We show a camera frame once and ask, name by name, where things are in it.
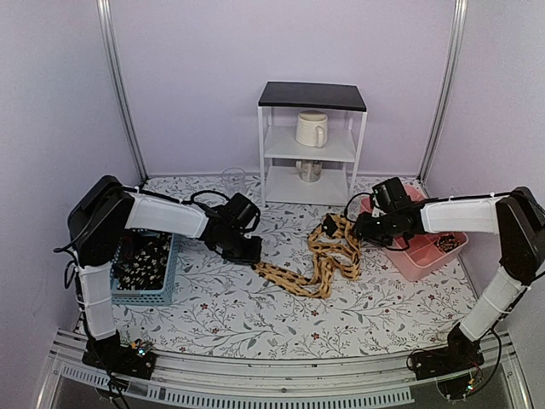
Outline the yellow beetle-print tie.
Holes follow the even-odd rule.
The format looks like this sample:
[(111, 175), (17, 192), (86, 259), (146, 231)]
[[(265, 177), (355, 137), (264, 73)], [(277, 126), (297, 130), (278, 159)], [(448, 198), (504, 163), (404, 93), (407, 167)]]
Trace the yellow beetle-print tie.
[(354, 223), (343, 214), (326, 214), (308, 235), (308, 249), (313, 254), (313, 275), (303, 276), (269, 262), (251, 265), (261, 278), (288, 293), (307, 298), (330, 297), (336, 272), (345, 279), (360, 278), (361, 248), (353, 234)]

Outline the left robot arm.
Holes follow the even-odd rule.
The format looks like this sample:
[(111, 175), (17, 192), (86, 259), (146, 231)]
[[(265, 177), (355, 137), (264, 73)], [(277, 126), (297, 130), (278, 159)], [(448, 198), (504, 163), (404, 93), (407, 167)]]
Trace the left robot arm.
[(196, 194), (179, 200), (101, 177), (68, 216), (69, 243), (56, 248), (75, 263), (78, 304), (95, 358), (109, 370), (127, 360), (114, 324), (111, 285), (112, 261), (125, 232), (197, 239), (229, 262), (253, 265), (261, 260), (262, 240), (253, 234), (260, 219), (259, 208), (241, 193), (210, 206)]

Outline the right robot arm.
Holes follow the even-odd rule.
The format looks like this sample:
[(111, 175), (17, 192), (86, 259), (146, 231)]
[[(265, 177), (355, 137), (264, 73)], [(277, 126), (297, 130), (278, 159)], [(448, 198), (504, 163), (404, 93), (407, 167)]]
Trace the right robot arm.
[(353, 224), (359, 241), (385, 247), (402, 237), (430, 233), (491, 233), (499, 239), (498, 269), (468, 315), (447, 337), (440, 364), (459, 371), (473, 358), (480, 339), (507, 317), (544, 272), (544, 209), (531, 190), (415, 201), (399, 178), (373, 187), (376, 214), (363, 212)]

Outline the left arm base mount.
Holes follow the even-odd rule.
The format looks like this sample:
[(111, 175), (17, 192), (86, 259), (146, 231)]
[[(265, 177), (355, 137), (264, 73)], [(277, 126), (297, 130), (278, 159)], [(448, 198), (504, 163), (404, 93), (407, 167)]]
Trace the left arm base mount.
[(87, 366), (103, 369), (108, 373), (150, 380), (155, 368), (157, 355), (151, 351), (141, 352), (123, 346), (115, 337), (103, 340), (89, 339), (82, 362)]

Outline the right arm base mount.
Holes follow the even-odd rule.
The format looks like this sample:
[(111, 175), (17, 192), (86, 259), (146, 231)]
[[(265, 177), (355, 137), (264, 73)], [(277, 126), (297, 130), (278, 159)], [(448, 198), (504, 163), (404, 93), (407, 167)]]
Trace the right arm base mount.
[(484, 362), (480, 341), (471, 341), (455, 327), (445, 347), (415, 350), (408, 356), (406, 365), (417, 380), (422, 380), (476, 369)]

